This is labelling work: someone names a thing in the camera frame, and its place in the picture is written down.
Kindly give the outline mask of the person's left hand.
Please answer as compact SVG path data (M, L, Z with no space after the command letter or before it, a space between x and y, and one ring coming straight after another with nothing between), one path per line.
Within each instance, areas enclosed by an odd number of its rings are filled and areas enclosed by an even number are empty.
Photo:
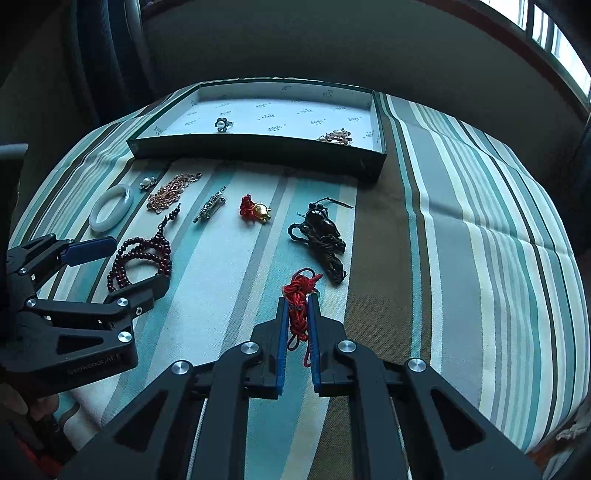
M1 404L19 415L29 414L34 421L52 415L59 407L59 397L50 395L37 400L24 400L23 397L8 384L0 385Z

